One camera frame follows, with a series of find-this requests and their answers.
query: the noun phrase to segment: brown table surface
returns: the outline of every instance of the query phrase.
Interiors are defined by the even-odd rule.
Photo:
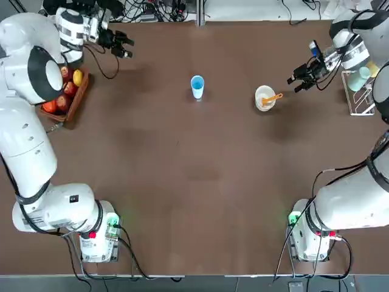
[[[105,80],[86,52],[95,80],[74,129],[49,136],[58,158],[52,182],[83,182],[110,201],[146,273],[272,274],[286,216],[311,196],[315,175],[359,162],[386,129],[378,114],[348,114],[340,77],[323,92],[294,94],[287,85],[313,38],[330,45],[329,22],[112,28],[135,40],[134,58]],[[113,73],[113,56],[98,57]],[[202,102],[191,96],[195,74],[205,79]],[[268,113],[253,105],[259,85],[284,94]],[[15,200],[3,170],[0,182],[0,274],[71,274],[64,242],[13,227]],[[387,232],[342,232],[353,247],[353,273],[389,273]],[[119,263],[88,270],[129,274],[129,259],[121,249]],[[347,264],[338,244],[317,272],[342,274]],[[311,273],[312,264],[298,264],[297,272]],[[280,273],[291,273],[287,252]]]

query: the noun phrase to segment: yellow fruit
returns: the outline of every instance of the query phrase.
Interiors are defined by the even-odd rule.
[[[80,87],[82,81],[83,81],[83,73],[77,69],[73,73],[73,83],[76,84],[77,87]]]

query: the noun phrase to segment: wooden tray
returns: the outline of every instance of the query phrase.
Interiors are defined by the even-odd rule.
[[[89,83],[89,71],[86,68],[80,68],[81,72],[83,73],[83,81],[81,82],[81,86],[78,88],[74,98],[73,102],[71,104],[71,107],[67,111],[67,114],[51,114],[48,113],[43,109],[43,106],[40,106],[40,111],[43,113],[45,116],[56,120],[58,122],[68,122],[71,121],[75,115],[75,112],[80,105],[80,102],[82,98],[84,97],[85,90],[88,87]]]

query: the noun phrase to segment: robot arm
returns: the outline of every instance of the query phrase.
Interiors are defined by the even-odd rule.
[[[15,227],[77,230],[85,260],[110,261],[110,226],[119,222],[111,204],[95,200],[86,184],[50,183],[57,158],[34,106],[62,93],[60,34],[44,16],[20,13],[0,23],[0,46],[0,154],[16,192]]]
[[[363,66],[370,59],[380,71],[373,84],[373,99],[382,118],[389,117],[389,12],[348,11],[331,25],[333,47],[320,51],[311,43],[314,61],[297,68],[288,80],[303,80],[295,91],[309,89],[338,67]],[[300,260],[326,259],[329,241],[335,230],[372,228],[389,224],[389,132],[386,132],[369,157],[349,175],[322,187],[313,204],[298,201],[289,216],[295,224],[292,238]]]

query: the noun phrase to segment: floor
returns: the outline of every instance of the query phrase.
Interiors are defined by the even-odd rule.
[[[281,277],[271,285],[271,277],[223,277],[223,276],[188,276],[179,283],[174,283],[170,278],[157,279],[152,281],[139,280],[130,282],[127,279],[107,280],[109,292],[131,291],[158,291],[158,292],[191,292],[191,291],[212,291],[212,292],[251,292],[251,291],[277,291],[288,292],[289,282],[303,282],[303,289],[292,290],[291,292],[306,292],[306,280],[293,280],[290,277]],[[345,280],[341,285],[342,292],[381,292],[386,291],[389,286],[389,276],[353,276]],[[93,292],[106,292],[103,281],[93,280]],[[0,291],[15,292],[88,292],[89,288],[85,283],[78,282],[74,277],[50,276],[50,277],[15,277],[0,279]],[[316,277],[310,280],[310,292],[338,292],[338,282]]]

